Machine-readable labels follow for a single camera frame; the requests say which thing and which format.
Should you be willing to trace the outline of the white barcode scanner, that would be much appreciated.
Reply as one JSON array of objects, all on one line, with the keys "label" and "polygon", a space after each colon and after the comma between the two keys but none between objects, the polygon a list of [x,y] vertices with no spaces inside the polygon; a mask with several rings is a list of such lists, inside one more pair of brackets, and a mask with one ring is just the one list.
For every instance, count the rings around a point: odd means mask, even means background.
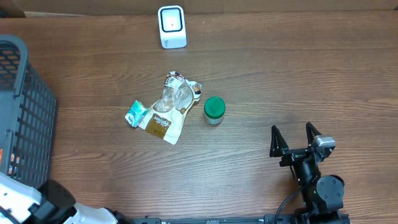
[{"label": "white barcode scanner", "polygon": [[180,49],[187,46],[187,32],[183,8],[178,5],[162,6],[158,10],[161,46]]}]

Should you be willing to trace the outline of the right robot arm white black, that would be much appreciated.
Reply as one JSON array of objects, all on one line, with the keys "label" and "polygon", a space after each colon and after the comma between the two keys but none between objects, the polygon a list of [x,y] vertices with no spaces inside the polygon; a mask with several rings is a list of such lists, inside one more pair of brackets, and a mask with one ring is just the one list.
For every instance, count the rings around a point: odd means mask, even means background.
[{"label": "right robot arm white black", "polygon": [[[290,149],[277,126],[271,127],[270,157],[279,157],[281,167],[288,167],[298,183],[298,189],[290,194],[269,218],[273,223],[349,223],[348,215],[342,215],[344,180],[337,175],[322,176],[318,164],[331,155],[335,139],[321,134],[312,123],[306,124],[307,147]],[[289,200],[301,194],[303,208],[294,214],[280,213]]]}]

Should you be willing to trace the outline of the brown white snack pouch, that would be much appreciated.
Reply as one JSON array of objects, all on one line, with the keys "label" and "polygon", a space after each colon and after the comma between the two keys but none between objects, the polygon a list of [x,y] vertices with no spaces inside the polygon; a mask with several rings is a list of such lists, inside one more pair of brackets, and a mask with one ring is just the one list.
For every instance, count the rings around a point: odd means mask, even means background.
[{"label": "brown white snack pouch", "polygon": [[201,98],[202,85],[176,71],[166,75],[162,96],[153,103],[139,124],[147,133],[176,144],[187,113]]}]

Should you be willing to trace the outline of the dark grey plastic basket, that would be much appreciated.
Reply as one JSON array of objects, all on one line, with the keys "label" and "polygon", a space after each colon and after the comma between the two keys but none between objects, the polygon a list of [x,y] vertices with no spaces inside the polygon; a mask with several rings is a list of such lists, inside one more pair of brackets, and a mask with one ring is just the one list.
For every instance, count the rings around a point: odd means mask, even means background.
[{"label": "dark grey plastic basket", "polygon": [[58,101],[24,41],[1,35],[1,172],[40,187],[49,177]]}]

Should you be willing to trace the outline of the green lid jar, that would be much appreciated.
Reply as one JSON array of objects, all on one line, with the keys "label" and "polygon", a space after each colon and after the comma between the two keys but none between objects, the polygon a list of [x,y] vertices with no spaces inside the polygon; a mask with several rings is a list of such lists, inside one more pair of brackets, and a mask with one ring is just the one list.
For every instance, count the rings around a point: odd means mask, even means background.
[{"label": "green lid jar", "polygon": [[222,98],[212,96],[205,101],[204,114],[208,124],[220,124],[224,118],[226,105]]}]

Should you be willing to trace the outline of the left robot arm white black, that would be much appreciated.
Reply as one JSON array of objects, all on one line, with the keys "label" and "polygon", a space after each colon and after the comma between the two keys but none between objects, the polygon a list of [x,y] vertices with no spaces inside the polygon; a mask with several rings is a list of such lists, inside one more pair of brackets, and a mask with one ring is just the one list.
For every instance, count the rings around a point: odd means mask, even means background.
[{"label": "left robot arm white black", "polygon": [[55,180],[38,189],[1,174],[1,224],[122,224],[133,221],[118,211],[78,203]]}]

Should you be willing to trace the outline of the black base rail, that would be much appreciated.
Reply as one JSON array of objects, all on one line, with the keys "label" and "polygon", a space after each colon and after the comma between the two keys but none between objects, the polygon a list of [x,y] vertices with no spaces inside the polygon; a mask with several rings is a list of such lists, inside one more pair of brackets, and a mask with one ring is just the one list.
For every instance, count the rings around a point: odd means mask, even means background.
[{"label": "black base rail", "polygon": [[186,218],[186,219],[160,219],[160,218],[133,218],[134,224],[294,224],[305,223],[293,215],[279,215],[275,222],[275,215],[263,217],[238,217],[238,218]]}]

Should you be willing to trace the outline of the teal tissue pack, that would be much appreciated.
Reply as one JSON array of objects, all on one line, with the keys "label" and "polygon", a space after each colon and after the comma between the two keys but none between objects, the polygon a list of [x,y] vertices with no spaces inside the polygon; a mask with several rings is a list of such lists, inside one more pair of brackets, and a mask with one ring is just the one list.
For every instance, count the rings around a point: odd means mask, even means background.
[{"label": "teal tissue pack", "polygon": [[147,114],[148,109],[140,102],[135,101],[125,115],[125,120],[131,127],[137,128]]}]

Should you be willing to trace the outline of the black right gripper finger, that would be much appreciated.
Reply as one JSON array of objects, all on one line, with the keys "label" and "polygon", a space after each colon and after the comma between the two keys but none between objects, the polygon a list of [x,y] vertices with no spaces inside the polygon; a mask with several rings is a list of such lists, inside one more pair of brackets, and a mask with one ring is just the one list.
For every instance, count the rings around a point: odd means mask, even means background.
[{"label": "black right gripper finger", "polygon": [[276,125],[271,127],[271,148],[270,157],[282,157],[284,152],[289,149],[286,141],[282,137]]},{"label": "black right gripper finger", "polygon": [[311,122],[306,123],[306,133],[308,145],[312,144],[312,141],[315,139],[316,136],[321,135],[321,133],[314,127]]}]

